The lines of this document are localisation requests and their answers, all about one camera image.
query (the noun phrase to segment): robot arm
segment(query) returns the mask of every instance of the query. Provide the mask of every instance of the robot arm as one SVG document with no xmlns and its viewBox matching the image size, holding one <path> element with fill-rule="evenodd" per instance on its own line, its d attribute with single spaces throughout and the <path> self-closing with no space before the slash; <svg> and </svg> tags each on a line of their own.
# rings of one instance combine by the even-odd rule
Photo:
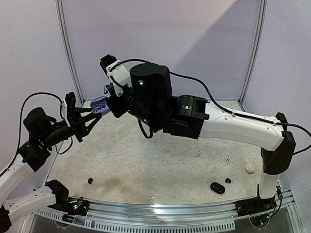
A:
<svg viewBox="0 0 311 233">
<path fill-rule="evenodd" d="M 170 71 L 165 66 L 144 63 L 127 71 L 110 55 L 102 58 L 100 65 L 112 80 L 106 93 L 110 94 L 107 102 L 115 117 L 129 112 L 154 133 L 163 130 L 176 136 L 216 137 L 261 147 L 263 170 L 258 198 L 274 198 L 279 175 L 288 168 L 295 149 L 292 133 L 280 125 L 287 123 L 284 114 L 267 117 L 227 108 L 228 113 L 200 97 L 174 97 Z"/>
<path fill-rule="evenodd" d="M 82 138 L 90 133 L 102 114 L 109 111 L 116 118 L 126 112 L 134 115 L 142 130 L 141 123 L 150 127 L 151 135 L 147 138 L 162 130 L 164 133 L 193 139 L 216 137 L 260 146 L 263 171 L 258 184 L 258 196 L 246 200 L 247 203 L 251 202 L 254 211 L 250 212 L 249 205 L 246 205 L 244 213 L 264 211 L 262 207 L 274 201 L 279 175 L 288 168 L 295 148 L 291 132 L 287 131 L 286 126 L 278 124 L 287 123 L 283 114 L 266 117 L 231 109 L 228 113 L 204 98 L 191 95 L 174 97 L 170 72 L 165 66 L 145 63 L 128 71 L 110 55 L 102 58 L 100 64 L 112 80 L 105 86 L 104 93 L 109 93 L 109 97 L 95 99 L 91 104 L 92 109 L 86 109 L 76 108 L 75 96 L 69 93 L 62 104 L 64 120 L 56 122 L 54 118 L 45 115 L 42 108 L 33 109 L 24 120 L 29 141 L 19 148 L 16 158 L 0 175 L 0 232 L 7 231 L 22 216 L 47 205 L 64 210 L 69 215 L 86 214 L 87 201 L 80 200 L 79 205 L 72 208 L 71 203 L 78 200 L 68 202 L 68 190 L 58 181 L 48 182 L 45 187 L 30 195 L 14 200 L 5 199 L 22 180 L 43 166 L 50 156 L 52 146 L 73 135 L 82 142 Z M 81 113 L 88 112 L 91 113 L 81 116 Z M 244 202 L 237 202 L 239 209 L 243 210 Z"/>
<path fill-rule="evenodd" d="M 63 100 L 64 120 L 47 116 L 42 108 L 33 109 L 25 118 L 24 125 L 29 132 L 29 141 L 22 145 L 16 157 L 0 176 L 0 233 L 6 232 L 19 218 L 45 206 L 63 210 L 71 215 L 85 215 L 88 201 L 68 197 L 68 190 L 56 180 L 33 193 L 6 200 L 8 195 L 26 177 L 38 171 L 50 156 L 51 147 L 57 143 L 76 136 L 79 142 L 87 136 L 102 117 L 94 114 L 90 108 L 76 108 L 74 93 L 68 93 Z"/>
</svg>

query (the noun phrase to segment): black cable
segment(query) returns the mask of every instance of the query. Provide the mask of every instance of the black cable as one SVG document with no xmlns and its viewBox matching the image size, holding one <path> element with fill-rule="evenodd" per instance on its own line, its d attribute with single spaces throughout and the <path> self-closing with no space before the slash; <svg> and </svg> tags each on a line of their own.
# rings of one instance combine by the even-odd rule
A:
<svg viewBox="0 0 311 233">
<path fill-rule="evenodd" d="M 111 69 L 109 70 L 110 72 L 112 70 L 114 70 L 117 66 L 121 65 L 121 64 L 124 64 L 124 63 L 127 63 L 127 62 L 133 62 L 133 61 L 136 61 L 136 62 L 144 62 L 144 63 L 151 63 L 149 61 L 146 61 L 146 60 L 142 60 L 142 59 L 136 59 L 136 58 L 133 58 L 133 59 L 128 59 L 128 60 L 124 60 L 124 61 L 121 61 L 117 64 L 115 64 L 113 67 L 111 67 Z M 186 75 L 181 75 L 181 74 L 177 74 L 177 73 L 174 73 L 174 72 L 171 72 L 170 71 L 170 74 L 174 75 L 174 76 L 177 76 L 177 77 L 180 77 L 180 78 L 184 78 L 184 79 L 189 79 L 189 80 L 194 80 L 194 81 L 197 81 L 199 82 L 203 87 L 204 89 L 206 90 L 210 100 L 218 107 L 220 108 L 221 110 L 223 110 L 224 112 L 227 112 L 229 114 L 232 114 L 232 111 L 230 111 L 229 109 L 221 106 L 219 103 L 216 102 L 216 100 L 214 99 L 214 97 L 212 96 L 211 92 L 209 91 L 208 87 L 206 86 L 206 84 L 197 79 L 197 78 L 194 78 L 194 77 L 190 77 L 190 76 L 186 76 Z M 122 90 L 124 90 L 124 87 L 119 84 L 118 82 L 116 82 L 116 80 L 111 76 L 110 77 L 112 82 L 114 82 L 117 86 L 119 86 L 120 88 L 122 88 Z M 235 113 L 236 116 L 239 116 L 239 117 L 244 117 L 244 118 L 248 118 L 248 119 L 253 119 L 253 120 L 259 120 L 259 121 L 262 121 L 262 122 L 266 122 L 266 123 L 270 123 L 270 124 L 273 124 L 273 121 L 270 121 L 270 120 L 266 120 L 266 119 L 262 119 L 262 118 L 258 118 L 258 117 L 255 117 L 255 116 L 248 116 L 248 115 L 244 115 L 244 114 L 240 114 L 240 113 Z"/>
<path fill-rule="evenodd" d="M 65 118 L 63 117 L 63 114 L 62 114 L 62 103 L 63 102 L 61 102 L 61 104 L 60 104 L 60 108 L 59 108 L 59 115 L 60 115 L 60 118 L 62 119 L 62 120 L 65 120 Z"/>
<path fill-rule="evenodd" d="M 69 145 L 69 147 L 68 147 L 64 152 L 59 153 L 58 150 L 57 150 L 57 146 L 55 145 L 55 150 L 56 150 L 56 153 L 57 153 L 57 154 L 62 155 L 62 154 L 65 154 L 68 150 L 70 150 L 70 148 L 72 147 L 72 144 L 73 144 L 73 139 L 72 139 L 72 137 L 70 137 L 70 139 L 71 139 L 70 145 Z"/>
<path fill-rule="evenodd" d="M 109 72 L 113 71 L 117 66 L 121 65 L 121 64 L 124 64 L 124 63 L 127 63 L 127 62 L 144 62 L 144 63 L 151 63 L 151 62 L 148 62 L 146 60 L 142 60 L 142 59 L 137 59 L 137 58 L 133 58 L 133 59 L 128 59 L 128 60 L 124 60 L 124 61 L 121 61 L 117 64 L 115 64 L 113 67 L 111 67 L 109 69 Z M 124 91 L 124 87 L 118 83 L 114 78 L 113 76 L 110 76 L 112 82 L 114 82 L 118 87 L 120 87 L 123 91 Z"/>
<path fill-rule="evenodd" d="M 307 129 L 303 128 L 303 127 L 300 126 L 300 125 L 291 124 L 291 123 L 280 123 L 280 122 L 277 123 L 277 125 L 287 125 L 287 126 L 292 126 L 292 127 L 299 128 L 299 129 L 303 130 L 304 132 L 306 132 L 306 133 L 309 135 L 309 137 L 311 138 L 311 133 L 310 133 Z M 302 149 L 302 150 L 296 151 L 293 155 L 299 154 L 299 153 L 301 153 L 301 152 L 304 152 L 304 151 L 306 151 L 306 150 L 308 150 L 308 149 L 310 149 L 310 148 L 311 148 L 311 144 L 308 145 L 306 148 L 304 148 L 304 149 Z"/>
<path fill-rule="evenodd" d="M 19 146 L 20 146 L 20 138 L 21 138 L 21 119 L 22 119 L 22 115 L 23 115 L 23 110 L 24 110 L 24 106 L 27 102 L 27 100 L 29 100 L 32 96 L 36 96 L 36 95 L 48 95 L 48 96 L 53 96 L 55 98 L 57 98 L 60 102 L 60 104 L 62 104 L 62 100 L 55 94 L 53 93 L 49 93 L 49 92 L 36 92 L 36 93 L 33 93 L 31 94 L 30 96 L 28 96 L 24 103 L 22 104 L 22 107 L 21 107 L 21 110 L 20 110 L 20 115 L 19 115 L 19 130 L 18 130 L 18 143 L 17 143 L 17 149 L 16 149 L 16 152 L 15 152 L 15 155 L 11 161 L 11 163 L 9 164 L 9 166 L 3 170 L 3 172 L 0 174 L 0 177 L 12 166 L 12 164 L 14 163 L 16 157 L 17 157 L 17 152 L 18 152 L 18 149 L 19 149 Z"/>
<path fill-rule="evenodd" d="M 149 136 L 148 136 L 147 133 L 145 132 L 143 126 L 142 126 L 141 121 L 139 119 L 137 119 L 137 121 L 138 121 L 139 128 L 140 128 L 142 134 L 145 136 L 145 138 L 147 138 L 147 139 L 152 138 L 154 135 L 154 132 L 152 131 L 151 127 L 149 127 Z"/>
<path fill-rule="evenodd" d="M 133 58 L 133 59 L 124 60 L 124 61 L 119 62 L 118 64 L 115 64 L 113 67 L 111 67 L 110 71 L 112 71 L 113 69 L 115 69 L 117 66 L 119 66 L 119 65 L 121 65 L 121 64 L 124 64 L 124 63 L 127 63 L 127 62 L 132 62 L 132 61 L 151 63 L 151 62 L 146 61 L 146 60 Z M 189 79 L 189 80 L 194 80 L 194 81 L 199 82 L 199 83 L 204 87 L 204 89 L 206 90 L 206 92 L 207 92 L 207 94 L 208 94 L 210 100 L 211 100 L 219 109 L 221 109 L 222 111 L 227 112 L 227 113 L 229 113 L 229 114 L 233 114 L 231 110 L 229 110 L 229 109 L 227 109 L 227 108 L 221 106 L 219 103 L 217 103 L 217 101 L 216 101 L 216 100 L 214 99 L 214 97 L 212 96 L 212 94 L 211 94 L 210 90 L 208 89 L 208 87 L 206 86 L 206 84 L 205 84 L 203 81 L 201 81 L 200 79 L 197 79 L 197 78 L 194 78 L 194 77 L 190 77 L 190 76 L 186 76 L 186 75 L 177 74 L 177 73 L 174 73 L 174 72 L 171 72 L 171 71 L 170 71 L 170 74 L 172 74 L 172 75 L 174 75 L 174 76 L 177 76 L 177 77 L 180 77 L 180 78 Z M 117 86 L 121 87 L 121 88 L 124 90 L 124 87 L 123 87 L 121 84 L 117 83 L 116 80 L 114 80 L 114 78 L 113 78 L 112 76 L 111 76 L 111 80 L 112 80 Z M 258 118 L 258 117 L 256 117 L 256 116 L 248 116 L 248 115 L 244 115 L 244 114 L 241 114 L 241 113 L 235 113 L 235 115 L 238 116 L 238 117 L 244 117 L 244 118 L 248 118 L 248 119 L 252 119 L 252 120 L 258 120 L 258 121 L 265 122 L 265 123 L 269 123 L 269 124 L 274 124 L 274 122 L 271 121 L 271 120 L 266 120 L 266 119 Z M 306 133 L 310 136 L 310 138 L 311 138 L 311 133 L 310 133 L 308 130 L 306 130 L 305 128 L 303 128 L 302 126 L 300 126 L 300 125 L 290 124 L 290 123 L 276 123 L 276 124 L 277 124 L 277 125 L 287 125 L 287 126 L 297 127 L 297 128 L 299 128 L 299 129 L 303 130 L 304 132 L 306 132 Z M 299 151 L 295 152 L 293 155 L 299 154 L 299 153 L 301 153 L 301 152 L 304 152 L 304 151 L 306 151 L 306 150 L 308 150 L 308 149 L 310 149 L 310 148 L 311 148 L 311 144 L 310 144 L 309 146 L 307 146 L 306 148 L 304 148 L 304 149 L 302 149 L 302 150 L 299 150 Z"/>
<path fill-rule="evenodd" d="M 270 214 L 267 218 L 271 219 L 273 216 L 275 216 L 278 213 L 278 211 L 280 210 L 281 205 L 282 205 L 282 199 L 280 200 L 280 205 L 278 205 L 277 210 L 275 212 L 273 212 L 272 214 Z"/>
</svg>

